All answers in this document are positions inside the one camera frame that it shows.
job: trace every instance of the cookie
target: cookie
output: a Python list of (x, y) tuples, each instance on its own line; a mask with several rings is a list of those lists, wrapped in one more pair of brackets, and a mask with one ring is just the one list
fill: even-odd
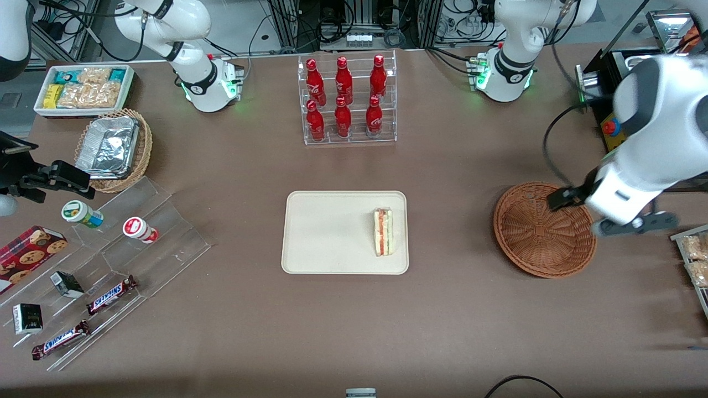
[(47, 247), (47, 253), (49, 253), (49, 254), (59, 253), (60, 251), (64, 250), (64, 247), (67, 247), (68, 244), (69, 244), (69, 242), (67, 242), (63, 239), (60, 241), (56, 241)]
[(47, 244), (47, 242), (48, 242), (49, 239), (51, 239), (51, 238), (52, 238), (52, 237), (49, 236), (49, 234), (46, 233), (46, 232), (44, 232), (44, 231), (34, 231), (34, 232), (30, 235), (30, 243), (31, 243), (31, 244), (36, 244), (36, 245), (39, 245), (39, 246), (44, 246), (44, 245)]
[(22, 257), (20, 257), (20, 264), (23, 264), (23, 265), (34, 264), (37, 261), (41, 260), (42, 258), (44, 258), (44, 251), (41, 251), (41, 250), (28, 251), (27, 253), (23, 254)]
[(20, 283), (20, 281), (29, 275), (30, 272), (31, 271), (20, 271), (18, 273), (14, 273), (8, 280), (13, 284)]

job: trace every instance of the small bottle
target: small bottle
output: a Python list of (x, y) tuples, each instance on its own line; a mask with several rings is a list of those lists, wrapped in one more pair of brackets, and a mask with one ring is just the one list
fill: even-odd
[(379, 100), (386, 96), (386, 70), (384, 69), (384, 56), (374, 56), (374, 69), (370, 77), (371, 95), (379, 96)]
[(334, 80), (337, 83), (337, 96), (344, 96), (346, 105), (351, 105), (354, 102), (354, 83), (345, 57), (337, 58), (337, 77)]
[(324, 118), (317, 110), (314, 100), (307, 101), (307, 129), (310, 137), (316, 142), (324, 140)]
[(344, 96), (337, 97), (337, 109), (334, 110), (334, 118), (337, 120), (337, 134), (339, 137), (347, 138), (352, 127), (352, 113), (347, 106)]
[(366, 110), (366, 135), (369, 138), (378, 138), (381, 135), (381, 119), (384, 113), (379, 106), (379, 96), (371, 96), (369, 108)]
[(307, 66), (307, 92), (309, 97), (318, 106), (325, 106), (327, 104), (327, 95), (324, 93), (322, 74), (317, 70), (317, 62), (310, 58), (305, 64)]
[(123, 234), (126, 237), (137, 239), (142, 243), (152, 243), (160, 237), (160, 231), (150, 227), (140, 217), (131, 217), (123, 224)]
[(62, 217), (68, 222), (78, 222), (91, 229), (103, 224), (103, 214), (80, 200), (67, 202), (62, 208)]

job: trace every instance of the red cookie box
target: red cookie box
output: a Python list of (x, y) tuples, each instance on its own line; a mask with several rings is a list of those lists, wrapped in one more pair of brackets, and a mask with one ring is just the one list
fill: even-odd
[(0, 249), (0, 294), (19, 283), (69, 243), (59, 232), (35, 225)]

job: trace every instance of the sandwich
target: sandwich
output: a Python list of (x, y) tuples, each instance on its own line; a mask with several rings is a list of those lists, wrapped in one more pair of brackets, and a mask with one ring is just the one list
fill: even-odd
[(394, 253), (393, 212), (380, 208), (374, 211), (374, 243), (377, 256), (390, 256)]

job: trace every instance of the brown table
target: brown table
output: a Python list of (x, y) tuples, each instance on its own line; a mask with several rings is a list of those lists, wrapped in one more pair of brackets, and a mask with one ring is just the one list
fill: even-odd
[[(559, 46), (568, 68), (597, 48)], [(566, 280), (523, 273), (496, 246), (502, 192), (558, 183), (541, 137), (576, 95), (550, 52), (509, 104), (469, 92), (426, 52), (397, 55), (399, 141), (349, 149), (303, 145), (296, 57), (255, 59), (243, 101), (215, 114), (185, 101), (167, 63), (135, 64), (131, 107), (155, 140), (148, 175), (217, 245), (63, 372), (0, 345), (0, 395), (342, 397), (371, 386), (381, 398), (482, 397), (525, 373), (569, 397), (705, 397), (708, 354), (686, 347), (708, 343), (708, 324), (669, 233), (601, 239), (589, 267)], [(71, 159), (85, 125), (38, 117), (35, 158)], [(572, 114), (551, 138), (576, 181), (603, 155), (596, 134), (591, 115)], [(295, 190), (404, 192), (408, 272), (284, 273), (285, 199)], [(73, 197), (22, 201), (0, 220), (0, 241), (35, 223), (67, 229), (59, 208)], [(660, 204), (689, 229), (708, 222), (706, 200), (672, 194)]]

